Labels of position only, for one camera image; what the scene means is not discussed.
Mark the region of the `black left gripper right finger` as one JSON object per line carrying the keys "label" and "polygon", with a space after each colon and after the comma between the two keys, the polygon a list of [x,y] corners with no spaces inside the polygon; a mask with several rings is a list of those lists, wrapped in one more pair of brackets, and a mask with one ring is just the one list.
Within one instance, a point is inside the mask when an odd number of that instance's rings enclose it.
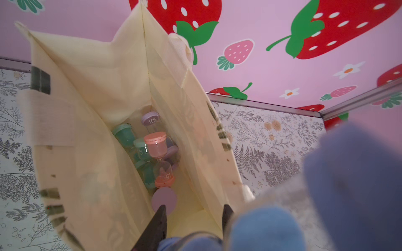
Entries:
{"label": "black left gripper right finger", "polygon": [[223,207],[223,214],[222,214],[222,229],[223,235],[226,235],[227,232],[230,230],[231,219],[234,214],[232,207],[228,204],[225,204]]}

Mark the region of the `purple hourglass front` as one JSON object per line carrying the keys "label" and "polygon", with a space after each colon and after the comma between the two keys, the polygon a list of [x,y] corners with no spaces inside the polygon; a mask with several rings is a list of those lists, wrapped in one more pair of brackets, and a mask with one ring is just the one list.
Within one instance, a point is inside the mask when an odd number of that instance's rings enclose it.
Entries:
{"label": "purple hourglass front", "polygon": [[257,208],[231,225],[225,240],[205,234],[162,240],[159,251],[305,251],[306,241],[293,216],[279,207]]}

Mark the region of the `pink hourglass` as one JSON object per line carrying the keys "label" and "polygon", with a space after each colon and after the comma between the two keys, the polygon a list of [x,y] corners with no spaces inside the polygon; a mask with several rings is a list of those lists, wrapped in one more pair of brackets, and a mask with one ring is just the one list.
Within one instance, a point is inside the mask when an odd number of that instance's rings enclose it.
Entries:
{"label": "pink hourglass", "polygon": [[149,155],[157,161],[153,168],[157,188],[171,187],[175,182],[172,166],[164,160],[167,154],[166,138],[165,132],[155,132],[144,137]]}

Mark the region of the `purple hourglass wide cap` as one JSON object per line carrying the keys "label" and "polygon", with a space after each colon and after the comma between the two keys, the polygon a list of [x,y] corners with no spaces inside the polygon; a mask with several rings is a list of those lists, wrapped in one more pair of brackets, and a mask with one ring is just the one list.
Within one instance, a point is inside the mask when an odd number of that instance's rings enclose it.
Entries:
{"label": "purple hourglass wide cap", "polygon": [[157,189],[151,199],[154,212],[157,212],[160,206],[165,206],[167,215],[170,215],[175,210],[177,203],[178,197],[170,187]]}

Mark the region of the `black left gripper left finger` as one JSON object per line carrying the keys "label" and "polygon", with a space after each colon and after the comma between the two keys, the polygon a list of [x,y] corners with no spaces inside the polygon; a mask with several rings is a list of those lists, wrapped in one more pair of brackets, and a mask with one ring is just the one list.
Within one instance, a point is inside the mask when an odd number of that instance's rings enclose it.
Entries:
{"label": "black left gripper left finger", "polygon": [[151,221],[140,235],[132,251],[157,251],[162,240],[167,234],[166,205],[158,208]]}

